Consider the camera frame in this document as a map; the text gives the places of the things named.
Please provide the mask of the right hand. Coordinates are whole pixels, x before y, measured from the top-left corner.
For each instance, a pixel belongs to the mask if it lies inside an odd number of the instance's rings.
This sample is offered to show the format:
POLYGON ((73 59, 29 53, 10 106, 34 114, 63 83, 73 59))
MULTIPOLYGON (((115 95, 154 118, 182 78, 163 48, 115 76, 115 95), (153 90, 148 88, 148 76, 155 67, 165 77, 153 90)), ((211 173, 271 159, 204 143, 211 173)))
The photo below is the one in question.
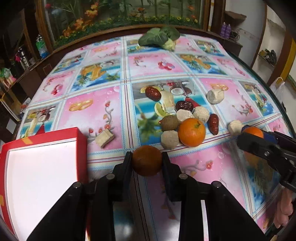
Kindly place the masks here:
POLYGON ((289 216, 293 213, 292 194, 293 192, 287 188, 282 191, 273 219, 276 228, 286 226, 289 221, 289 216))

